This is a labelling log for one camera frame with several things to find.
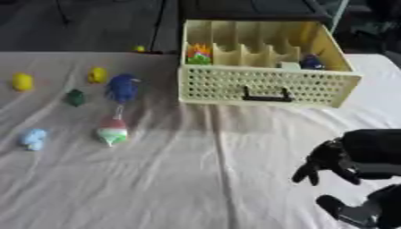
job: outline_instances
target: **light blue plush toy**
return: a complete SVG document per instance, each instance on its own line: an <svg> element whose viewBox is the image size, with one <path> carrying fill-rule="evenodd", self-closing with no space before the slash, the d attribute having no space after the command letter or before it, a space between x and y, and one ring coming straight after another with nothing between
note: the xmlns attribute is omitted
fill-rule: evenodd
<svg viewBox="0 0 401 229"><path fill-rule="evenodd" d="M27 150L38 151L43 149L47 132L42 129L32 129L21 136L20 143Z"/></svg>

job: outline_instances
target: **stand leg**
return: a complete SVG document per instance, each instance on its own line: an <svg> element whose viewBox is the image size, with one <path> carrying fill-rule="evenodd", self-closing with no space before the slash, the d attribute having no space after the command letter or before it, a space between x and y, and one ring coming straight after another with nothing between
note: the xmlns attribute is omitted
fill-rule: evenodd
<svg viewBox="0 0 401 229"><path fill-rule="evenodd" d="M71 20L67 17L67 15L65 15L65 12L63 10L63 7L60 5L60 1L59 0L55 0L55 6L57 7L57 11L60 14L61 20L63 21L64 25L68 25Z"/></svg>

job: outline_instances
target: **robotic hand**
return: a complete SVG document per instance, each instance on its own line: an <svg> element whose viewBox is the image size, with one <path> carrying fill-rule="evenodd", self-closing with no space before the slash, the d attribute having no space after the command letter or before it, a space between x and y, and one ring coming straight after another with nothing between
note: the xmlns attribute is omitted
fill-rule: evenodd
<svg viewBox="0 0 401 229"><path fill-rule="evenodd" d="M294 182L309 177L319 183L320 170L331 170L353 184L361 179L389 179L401 176L401 130L358 130L342 138L328 140L315 148L293 176ZM329 195L320 196L318 205L335 219L360 228L396 228L401 225L401 184L371 193L359 207L348 207Z"/></svg>
<svg viewBox="0 0 401 229"><path fill-rule="evenodd" d="M295 172L293 182L309 177L319 183L318 171L331 170L353 184L361 179L401 176L401 130L358 130L315 148Z"/></svg>
<svg viewBox="0 0 401 229"><path fill-rule="evenodd" d="M389 185L369 194L358 207L349 207L329 195L320 196L316 202L335 219L359 228L392 229L401 225L401 184Z"/></svg>

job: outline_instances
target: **plastic basket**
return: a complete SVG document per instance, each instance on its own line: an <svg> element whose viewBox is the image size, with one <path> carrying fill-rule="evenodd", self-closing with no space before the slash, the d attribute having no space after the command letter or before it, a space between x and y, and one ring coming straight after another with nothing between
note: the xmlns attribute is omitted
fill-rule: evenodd
<svg viewBox="0 0 401 229"><path fill-rule="evenodd" d="M179 97L202 104L339 107L361 79L326 28L311 21L187 21ZM186 64L188 46L212 48L212 65ZM317 54L326 71L275 68Z"/></svg>

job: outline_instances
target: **basket handle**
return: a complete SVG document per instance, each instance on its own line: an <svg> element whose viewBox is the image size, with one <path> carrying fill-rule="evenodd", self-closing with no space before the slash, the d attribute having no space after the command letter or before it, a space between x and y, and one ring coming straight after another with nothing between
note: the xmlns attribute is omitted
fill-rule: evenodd
<svg viewBox="0 0 401 229"><path fill-rule="evenodd" d="M290 97L288 90L286 88L281 88L281 94L283 97L255 97L249 95L249 88L247 86L243 86L243 100L248 101L268 101L268 102L287 102L290 103L294 99Z"/></svg>

